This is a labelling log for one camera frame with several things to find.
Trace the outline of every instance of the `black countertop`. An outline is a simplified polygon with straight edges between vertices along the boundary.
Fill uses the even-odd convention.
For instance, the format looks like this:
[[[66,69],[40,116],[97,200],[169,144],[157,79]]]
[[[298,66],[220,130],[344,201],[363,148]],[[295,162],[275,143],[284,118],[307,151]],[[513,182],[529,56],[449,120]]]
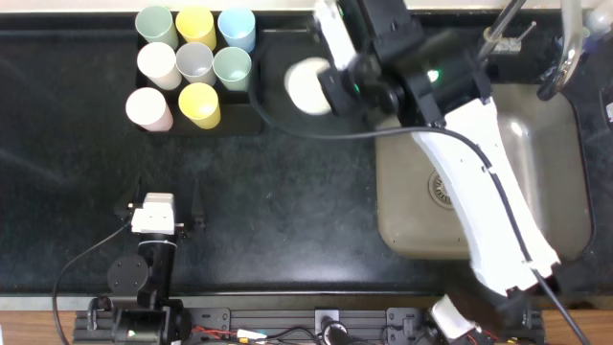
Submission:
[[[147,192],[174,193],[179,208],[189,207],[195,180],[200,183],[208,228],[179,243],[177,294],[440,293],[443,269],[467,267],[406,259],[383,242],[376,229],[373,141],[308,141],[269,127],[227,138],[152,137],[137,130],[124,110],[136,74],[131,17],[3,17],[0,293],[49,293],[68,260],[119,227],[112,207],[137,173]],[[495,15],[420,18],[428,31],[456,27],[478,36]],[[539,27],[522,57],[494,61],[494,81],[537,83],[552,61],[557,14],[524,13],[509,34],[535,18]],[[600,100],[613,77],[611,60],[608,44],[581,65],[564,92],[578,112],[594,218],[592,243],[560,275],[573,291],[613,291],[613,135]],[[107,292],[108,266],[134,252],[136,243],[122,234],[76,265],[61,290]]]

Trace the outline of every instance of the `backsplash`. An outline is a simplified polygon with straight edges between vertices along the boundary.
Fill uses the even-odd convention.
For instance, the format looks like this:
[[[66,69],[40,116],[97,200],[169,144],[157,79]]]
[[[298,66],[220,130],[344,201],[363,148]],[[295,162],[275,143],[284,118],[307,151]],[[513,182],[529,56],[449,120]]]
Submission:
[[[246,6],[254,10],[310,10],[316,0],[4,0],[0,12],[133,12],[149,5],[180,10],[189,5],[205,5],[211,10]],[[502,9],[509,0],[405,0],[407,7],[428,9]],[[594,8],[602,0],[581,0]],[[529,0],[524,9],[556,9],[559,0]]]

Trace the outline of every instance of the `wooden floor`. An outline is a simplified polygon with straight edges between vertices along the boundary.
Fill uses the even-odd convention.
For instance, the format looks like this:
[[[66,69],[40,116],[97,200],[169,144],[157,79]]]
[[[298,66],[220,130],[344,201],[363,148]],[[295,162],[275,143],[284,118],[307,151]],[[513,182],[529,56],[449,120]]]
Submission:
[[[592,344],[613,344],[613,310],[574,310],[572,314]],[[60,313],[60,320],[68,337],[73,332],[74,318],[73,312]],[[559,312],[545,311],[545,325],[550,344],[578,344]],[[50,311],[0,311],[0,327],[4,345],[61,344]]]

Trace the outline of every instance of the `chrome faucet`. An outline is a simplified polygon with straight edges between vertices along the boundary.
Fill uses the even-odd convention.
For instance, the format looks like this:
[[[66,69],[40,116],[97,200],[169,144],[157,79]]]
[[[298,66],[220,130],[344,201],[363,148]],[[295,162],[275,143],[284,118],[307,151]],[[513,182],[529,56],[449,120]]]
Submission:
[[[526,0],[511,0],[500,13],[491,28],[484,32],[484,44],[479,51],[479,59],[485,60],[494,50],[511,20],[519,12]],[[562,56],[557,65],[547,71],[545,81],[537,91],[541,101],[549,101],[573,76],[583,49],[583,18],[579,0],[560,0],[564,27]]]

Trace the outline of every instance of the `drain strainer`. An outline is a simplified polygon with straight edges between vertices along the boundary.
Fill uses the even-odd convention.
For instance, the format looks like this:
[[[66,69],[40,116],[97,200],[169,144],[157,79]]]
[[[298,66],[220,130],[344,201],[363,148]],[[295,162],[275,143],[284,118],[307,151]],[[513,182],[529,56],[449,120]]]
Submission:
[[[430,174],[430,179],[428,181],[428,192],[430,192],[430,196],[432,196],[434,202],[436,202],[439,206],[446,208],[447,210],[453,210],[449,193],[444,187],[441,176],[436,171],[433,171],[432,174]]]

